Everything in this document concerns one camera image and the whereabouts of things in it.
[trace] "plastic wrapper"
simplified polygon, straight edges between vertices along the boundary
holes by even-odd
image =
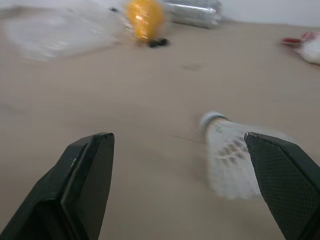
[[[86,1],[10,20],[5,29],[9,39],[27,58],[48,61],[114,45],[119,23],[108,8]]]
[[[244,141],[246,132],[294,139],[274,129],[243,125],[229,121],[218,112],[210,112],[201,122],[207,144],[207,178],[209,188],[228,199],[255,199],[261,196],[255,170]]]
[[[206,29],[217,26],[221,20],[222,5],[218,0],[165,0],[171,20]]]

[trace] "clear plastic bag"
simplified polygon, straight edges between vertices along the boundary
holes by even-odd
[[[14,16],[18,13],[18,6],[14,0],[0,0],[0,19]]]
[[[48,61],[114,45],[119,31],[114,14],[101,4],[85,1],[11,20],[5,29],[27,58]]]

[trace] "white shuttlecock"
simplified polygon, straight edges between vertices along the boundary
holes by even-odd
[[[207,113],[201,121],[207,144],[209,188],[228,199],[255,199],[261,196],[247,145],[246,132],[293,142],[284,133],[231,122],[218,112]]]

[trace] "beige floor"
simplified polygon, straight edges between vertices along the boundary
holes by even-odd
[[[115,134],[100,239],[284,239],[263,201],[227,201],[204,184],[199,117],[211,110],[296,138],[319,160],[320,68],[277,43],[311,29],[175,26],[161,49],[120,45],[48,63],[0,33],[0,230],[65,147]]]

